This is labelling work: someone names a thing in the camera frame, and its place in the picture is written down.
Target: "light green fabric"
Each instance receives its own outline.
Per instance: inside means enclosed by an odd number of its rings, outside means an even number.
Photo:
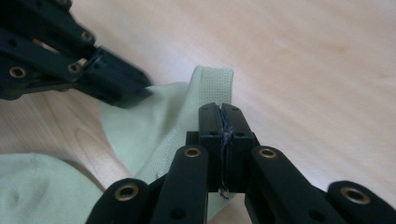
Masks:
[[[0,223],[85,223],[102,192],[85,175],[38,154],[0,155]]]
[[[176,150],[185,145],[186,132],[198,131],[198,108],[209,103],[230,104],[233,70],[196,67],[190,85],[154,86],[153,95],[130,109],[101,104],[107,139],[134,178],[151,183],[169,170]],[[225,204],[209,195],[208,217]]]
[[[167,173],[187,131],[198,130],[198,108],[231,103],[233,71],[197,67],[190,85],[150,87],[153,95],[125,110],[101,105],[108,140],[135,178]],[[102,192],[85,175],[49,156],[0,155],[0,224],[85,223]],[[208,217],[227,201],[209,195]]]

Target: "light wooden surface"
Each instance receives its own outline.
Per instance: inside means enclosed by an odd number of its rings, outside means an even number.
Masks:
[[[75,0],[72,12],[155,84],[233,68],[233,104],[262,145],[321,189],[347,179],[396,207],[396,2]],[[97,105],[77,91],[1,101],[0,152],[50,154],[105,188],[128,172]],[[243,196],[210,223],[249,223]]]

